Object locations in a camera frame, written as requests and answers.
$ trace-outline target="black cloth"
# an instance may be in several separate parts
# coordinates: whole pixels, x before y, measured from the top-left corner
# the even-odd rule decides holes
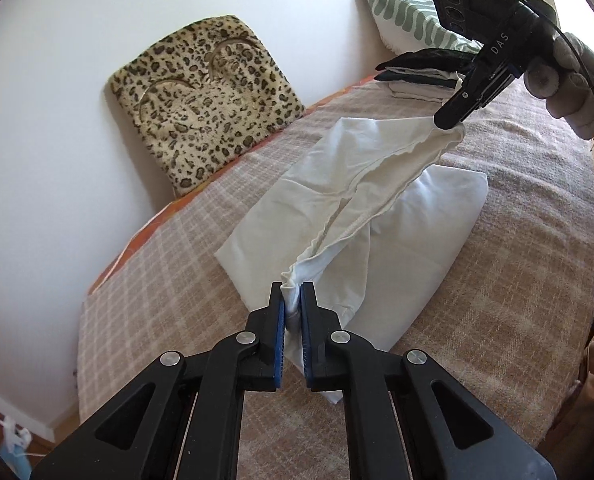
[[[380,63],[375,70],[387,70],[390,67],[399,68],[436,68],[446,72],[466,74],[471,69],[472,60],[476,54],[450,50],[448,48],[423,48],[417,52],[405,52],[390,61]]]
[[[376,81],[407,81],[408,83],[416,83],[421,85],[445,86],[446,88],[455,88],[457,80],[442,79],[439,77],[431,77],[421,74],[398,74],[391,70],[385,70],[375,76]]]

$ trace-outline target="white pillow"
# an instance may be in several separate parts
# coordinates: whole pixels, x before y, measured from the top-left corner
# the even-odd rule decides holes
[[[303,282],[314,282],[317,302],[342,327],[378,349],[408,329],[486,200],[485,174],[426,168],[463,138],[461,123],[439,130],[432,117],[342,118],[235,227],[215,256],[250,311],[282,282],[287,359],[302,365]]]
[[[482,44],[439,24],[433,0],[368,0],[383,44],[395,54],[422,48],[479,52]]]

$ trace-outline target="blue gripper pad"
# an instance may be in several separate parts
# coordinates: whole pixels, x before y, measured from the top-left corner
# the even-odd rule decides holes
[[[301,351],[303,352],[303,374],[306,377],[306,386],[312,388],[312,345],[311,331],[308,324],[308,315],[303,307],[302,289],[299,289],[299,310],[301,313]]]
[[[279,302],[279,313],[277,315],[277,336],[275,337],[275,386],[279,388],[282,384],[283,372],[283,333],[285,330],[286,305],[283,297]]]

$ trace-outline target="bed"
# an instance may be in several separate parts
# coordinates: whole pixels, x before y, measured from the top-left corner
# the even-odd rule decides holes
[[[368,80],[308,110],[168,206],[83,305],[81,420],[161,353],[209,350],[248,311],[214,252],[340,117],[427,116],[437,105]],[[466,121],[440,163],[483,171],[484,209],[446,279],[392,352],[422,348],[536,446],[575,377],[594,313],[594,165],[587,142],[521,82]],[[238,478],[347,478],[343,407],[286,364],[277,394],[247,394]]]

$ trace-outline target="green striped pillow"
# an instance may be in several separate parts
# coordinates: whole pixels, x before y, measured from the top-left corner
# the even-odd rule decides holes
[[[477,53],[482,47],[443,28],[433,0],[368,0],[368,5],[382,41],[395,54],[427,47]]]

